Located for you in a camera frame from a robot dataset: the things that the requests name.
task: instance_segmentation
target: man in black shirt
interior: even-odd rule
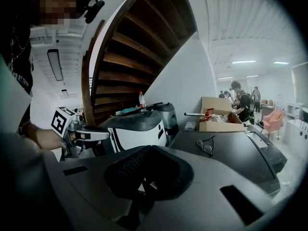
[[[3,8],[0,28],[0,54],[19,84],[30,94],[33,85],[29,56],[30,25],[57,24],[64,18],[78,18],[90,0],[0,0]],[[19,128],[42,149],[65,148],[53,130],[43,130],[31,123],[30,106]]]
[[[247,93],[243,91],[239,82],[233,81],[231,83],[231,88],[238,94],[239,98],[239,105],[236,107],[237,110],[234,113],[239,116],[242,122],[247,121],[250,113],[250,98]]]
[[[220,98],[225,98],[225,95],[223,94],[223,91],[220,91],[219,97],[220,97]]]

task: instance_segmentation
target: rectangular light fixture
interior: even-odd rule
[[[287,64],[289,64],[289,63],[287,63],[287,62],[274,62],[275,64],[284,64],[284,65],[287,65]]]
[[[47,55],[51,69],[53,71],[56,80],[57,81],[63,80],[60,59],[59,59],[59,50],[58,49],[48,50]]]
[[[251,60],[251,61],[239,61],[239,62],[232,62],[232,64],[245,64],[245,63],[255,63],[255,60]]]
[[[224,78],[217,78],[217,79],[230,79],[230,78],[233,78],[233,77],[224,77]]]
[[[68,98],[68,93],[67,93],[67,90],[66,90],[66,89],[62,90],[62,93],[63,93],[63,95],[64,95],[65,98]]]

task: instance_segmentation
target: wooden staircase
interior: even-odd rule
[[[91,96],[90,53],[99,30],[84,57],[82,95],[86,122],[99,124],[115,111],[138,105],[139,92],[148,90],[195,31],[187,0],[127,0],[103,39]]]

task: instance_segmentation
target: eyeglasses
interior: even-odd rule
[[[215,149],[214,140],[213,140],[214,137],[215,137],[215,135],[214,135],[213,137],[207,139],[207,140],[204,140],[204,141],[198,140],[198,141],[196,142],[196,145],[201,149],[201,151],[205,152],[205,153],[208,154],[210,157],[213,156],[213,154],[214,154],[214,149]],[[204,144],[204,143],[203,143],[203,142],[208,141],[208,140],[212,140],[213,148],[212,148],[210,145]]]

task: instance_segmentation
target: white floor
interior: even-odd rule
[[[255,121],[261,120],[261,114],[255,113]],[[254,125],[256,129],[259,131],[262,130],[262,128],[258,125]],[[278,132],[272,132],[270,133],[269,140],[284,154],[284,156],[287,158],[287,162],[285,166],[283,167],[282,171],[277,174],[277,177],[280,182],[281,190],[280,192],[273,198],[274,203],[278,203],[282,199],[292,195],[297,187],[299,186],[303,174],[306,171],[307,165],[304,162],[304,160],[300,157],[299,154],[294,152],[292,148],[286,144],[283,139],[284,134],[284,128],[285,126],[281,127],[281,130],[279,132],[279,139],[278,139]],[[268,133],[263,130],[262,134],[264,134],[266,137]]]

